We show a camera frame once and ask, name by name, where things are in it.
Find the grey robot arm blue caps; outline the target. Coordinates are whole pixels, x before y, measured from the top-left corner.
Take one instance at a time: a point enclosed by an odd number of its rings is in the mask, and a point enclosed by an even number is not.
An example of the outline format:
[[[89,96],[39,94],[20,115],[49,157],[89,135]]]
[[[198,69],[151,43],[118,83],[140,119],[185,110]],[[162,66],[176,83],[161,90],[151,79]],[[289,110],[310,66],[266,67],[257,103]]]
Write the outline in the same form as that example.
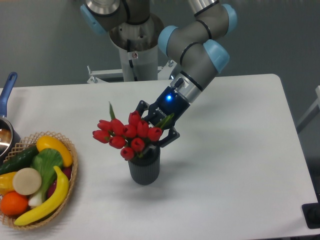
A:
[[[195,20],[183,28],[164,26],[148,0],[87,0],[80,8],[90,28],[108,33],[118,48],[126,82],[157,80],[158,51],[181,68],[153,104],[138,104],[128,126],[118,121],[99,125],[95,138],[121,149],[126,160],[177,139],[175,122],[230,60],[217,39],[235,29],[235,10],[217,0],[189,5]]]

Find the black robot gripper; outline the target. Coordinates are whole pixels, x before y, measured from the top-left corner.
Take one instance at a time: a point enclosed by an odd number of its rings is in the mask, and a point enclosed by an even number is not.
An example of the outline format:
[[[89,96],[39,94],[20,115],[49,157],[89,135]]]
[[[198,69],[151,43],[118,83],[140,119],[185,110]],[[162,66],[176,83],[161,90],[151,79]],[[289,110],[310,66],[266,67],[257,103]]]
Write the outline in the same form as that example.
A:
[[[148,143],[142,151],[143,154],[156,147],[164,148],[180,137],[180,133],[174,125],[189,106],[190,104],[169,86],[151,105],[144,100],[139,101],[135,110],[142,119],[146,119],[153,126],[156,126],[161,120],[173,114],[173,117],[163,127],[164,129],[169,129],[167,136],[158,142]]]

